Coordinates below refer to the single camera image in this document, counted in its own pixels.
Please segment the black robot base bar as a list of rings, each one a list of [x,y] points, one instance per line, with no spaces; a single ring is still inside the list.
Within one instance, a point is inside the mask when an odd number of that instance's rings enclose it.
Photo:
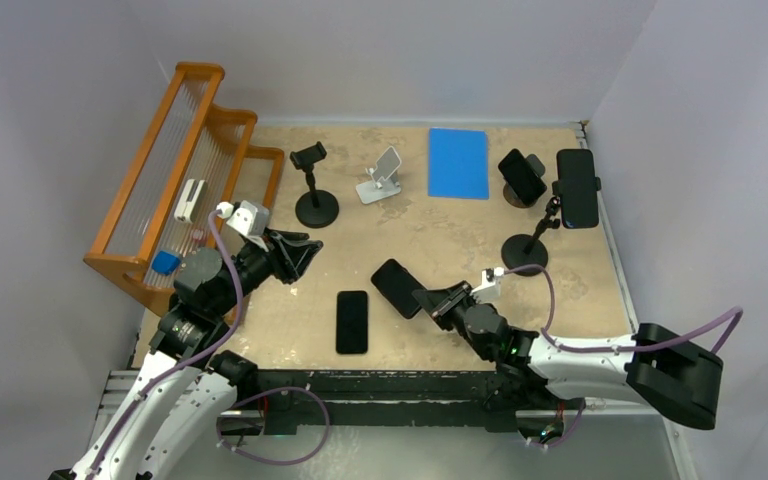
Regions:
[[[264,410],[269,435],[300,426],[477,427],[491,433],[541,431],[538,419],[574,413],[544,381],[490,371],[275,370],[251,373],[239,407]]]

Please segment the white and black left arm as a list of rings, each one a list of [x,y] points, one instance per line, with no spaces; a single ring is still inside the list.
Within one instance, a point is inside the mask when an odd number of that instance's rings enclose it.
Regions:
[[[271,277],[299,280],[322,247],[267,229],[235,255],[222,242],[188,255],[125,400],[81,459],[51,478],[166,479],[222,412],[266,397],[257,365],[219,348],[241,325],[247,294]]]

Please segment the black tall phone stand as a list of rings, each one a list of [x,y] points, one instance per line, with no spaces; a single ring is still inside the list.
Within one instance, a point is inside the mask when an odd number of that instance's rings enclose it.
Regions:
[[[501,257],[506,271],[520,276],[537,275],[535,269],[527,269],[526,265],[538,265],[543,268],[548,266],[549,252],[540,237],[547,230],[561,227],[565,228],[561,223],[560,200],[553,194],[532,234],[516,234],[503,243]]]

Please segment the black round-base phone stand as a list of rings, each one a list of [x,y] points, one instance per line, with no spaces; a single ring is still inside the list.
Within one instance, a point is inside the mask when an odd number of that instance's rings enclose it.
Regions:
[[[309,228],[324,228],[332,224],[339,214],[337,198],[316,186],[314,165],[327,157],[324,145],[317,141],[305,149],[291,152],[290,161],[296,170],[305,174],[308,192],[301,195],[295,205],[295,214],[301,224]]]

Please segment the black smartphone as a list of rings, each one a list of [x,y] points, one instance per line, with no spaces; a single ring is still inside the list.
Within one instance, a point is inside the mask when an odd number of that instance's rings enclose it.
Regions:
[[[341,291],[336,299],[336,352],[360,355],[368,351],[368,294]]]

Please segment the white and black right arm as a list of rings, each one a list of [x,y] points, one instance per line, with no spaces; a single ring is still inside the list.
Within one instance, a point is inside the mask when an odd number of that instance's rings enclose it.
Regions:
[[[688,428],[716,425],[722,359],[660,325],[644,323],[613,338],[547,337],[510,325],[492,304],[478,302],[468,283],[412,295],[440,329],[456,332],[479,358],[522,384],[533,406],[603,398],[647,405]]]

